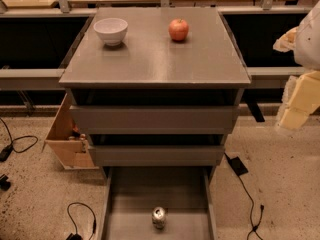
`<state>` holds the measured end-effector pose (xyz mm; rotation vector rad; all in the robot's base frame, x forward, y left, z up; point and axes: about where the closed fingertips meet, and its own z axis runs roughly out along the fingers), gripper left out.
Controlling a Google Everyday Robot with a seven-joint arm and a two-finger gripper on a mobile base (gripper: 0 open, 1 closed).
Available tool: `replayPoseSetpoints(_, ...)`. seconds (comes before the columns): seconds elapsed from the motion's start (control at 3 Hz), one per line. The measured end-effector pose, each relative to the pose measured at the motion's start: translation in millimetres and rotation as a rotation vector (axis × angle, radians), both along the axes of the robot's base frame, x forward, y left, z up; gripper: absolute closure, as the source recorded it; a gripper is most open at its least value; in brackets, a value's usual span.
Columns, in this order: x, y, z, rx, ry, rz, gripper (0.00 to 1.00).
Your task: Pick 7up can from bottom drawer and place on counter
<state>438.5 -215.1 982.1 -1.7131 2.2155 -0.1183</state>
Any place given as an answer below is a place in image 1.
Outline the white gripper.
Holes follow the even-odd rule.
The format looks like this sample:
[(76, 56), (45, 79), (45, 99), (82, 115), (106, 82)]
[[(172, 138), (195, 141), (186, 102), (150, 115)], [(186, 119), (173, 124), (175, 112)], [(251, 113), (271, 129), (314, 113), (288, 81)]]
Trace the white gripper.
[[(273, 49), (278, 52), (293, 51), (295, 49), (296, 33), (296, 27), (288, 30), (275, 41)], [(307, 114), (312, 114), (320, 107), (319, 71), (305, 73), (297, 79), (290, 105), (298, 110), (288, 108), (280, 110), (277, 114), (276, 125), (283, 129), (296, 130), (307, 121)]]

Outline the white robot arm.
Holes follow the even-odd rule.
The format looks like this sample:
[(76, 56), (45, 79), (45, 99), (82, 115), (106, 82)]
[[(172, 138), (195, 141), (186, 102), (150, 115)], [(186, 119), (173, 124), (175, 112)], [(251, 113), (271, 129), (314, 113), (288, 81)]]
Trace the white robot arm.
[(277, 114), (277, 129), (294, 131), (320, 107), (320, 1), (297, 27), (276, 40), (273, 49), (292, 51), (295, 62), (306, 69), (299, 77), (289, 77)]

